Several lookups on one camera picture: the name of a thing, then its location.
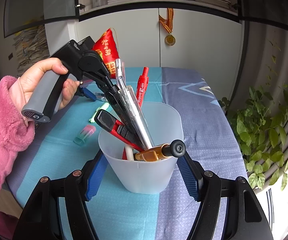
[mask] light blue cloth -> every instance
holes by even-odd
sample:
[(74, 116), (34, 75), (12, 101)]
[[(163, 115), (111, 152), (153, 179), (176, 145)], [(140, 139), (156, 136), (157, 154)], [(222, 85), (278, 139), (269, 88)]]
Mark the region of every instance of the light blue cloth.
[[(142, 71), (142, 68), (126, 69), (127, 85), (132, 85), (134, 91)], [(88, 89), (100, 91), (96, 84), (89, 85)], [(162, 102), (161, 68), (149, 70), (145, 101)], [(64, 178), (94, 158), (99, 150), (100, 127), (97, 124), (93, 124), (96, 132), (83, 147), (76, 145), (73, 140), (102, 104), (100, 101), (92, 103), (87, 98), (79, 98), (45, 137), (16, 192), (16, 198), (22, 206), (41, 177)], [(127, 191), (108, 165), (99, 191), (87, 203), (87, 208), (100, 239), (152, 240), (155, 237), (158, 203), (159, 194), (144, 195)], [(72, 239), (64, 199), (60, 199), (60, 210), (64, 235)]]

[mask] blue tablecloth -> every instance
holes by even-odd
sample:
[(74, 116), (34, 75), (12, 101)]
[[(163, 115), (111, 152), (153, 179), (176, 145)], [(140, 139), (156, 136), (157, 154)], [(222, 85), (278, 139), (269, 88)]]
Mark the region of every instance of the blue tablecloth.
[[(126, 68), (126, 82), (134, 91), (141, 72), (142, 68)], [(205, 80), (195, 71), (176, 68), (150, 68), (148, 75), (145, 101), (169, 104), (180, 113), (184, 142), (191, 158), (219, 177), (246, 177), (233, 132)], [(96, 84), (88, 88), (99, 91)], [(7, 177), (22, 206), (41, 177), (64, 178), (93, 159), (99, 150), (100, 128), (95, 124), (95, 134), (83, 147), (73, 139), (101, 105), (100, 101), (76, 97), (51, 122), (38, 128), (33, 143), (19, 153)], [(198, 206), (188, 195), (177, 166), (163, 192), (143, 195), (127, 191), (108, 165), (97, 195), (87, 203), (96, 232), (105, 240), (186, 239)], [(64, 199), (60, 199), (60, 210), (64, 234), (72, 239)], [(213, 239), (221, 239), (225, 211), (226, 199), (222, 199)]]

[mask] white plastic cup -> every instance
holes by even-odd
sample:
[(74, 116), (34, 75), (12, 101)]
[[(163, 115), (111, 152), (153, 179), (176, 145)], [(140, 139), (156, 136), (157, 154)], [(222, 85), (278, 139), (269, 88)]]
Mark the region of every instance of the white plastic cup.
[[(182, 120), (176, 109), (158, 102), (144, 102), (141, 108), (155, 145), (184, 139)], [(156, 162), (122, 160), (124, 143), (103, 129), (100, 131), (99, 145), (127, 190), (157, 194), (167, 187), (177, 158)]]

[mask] logo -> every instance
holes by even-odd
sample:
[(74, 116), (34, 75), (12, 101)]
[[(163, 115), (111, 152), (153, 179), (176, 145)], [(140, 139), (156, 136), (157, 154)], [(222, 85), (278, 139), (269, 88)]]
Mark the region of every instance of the logo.
[(80, 50), (76, 43), (74, 43), (74, 47), (75, 47), (76, 49)]

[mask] red utility knife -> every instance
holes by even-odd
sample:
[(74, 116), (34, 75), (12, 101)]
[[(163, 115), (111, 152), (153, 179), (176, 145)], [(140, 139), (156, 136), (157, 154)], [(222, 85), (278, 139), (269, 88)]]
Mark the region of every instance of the red utility knife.
[(142, 146), (138, 145), (141, 144), (138, 135), (131, 133), (122, 122), (117, 120), (109, 112), (103, 109), (98, 110), (94, 120), (105, 131), (108, 131), (110, 134), (130, 145), (135, 150), (138, 150), (139, 152), (144, 150)]

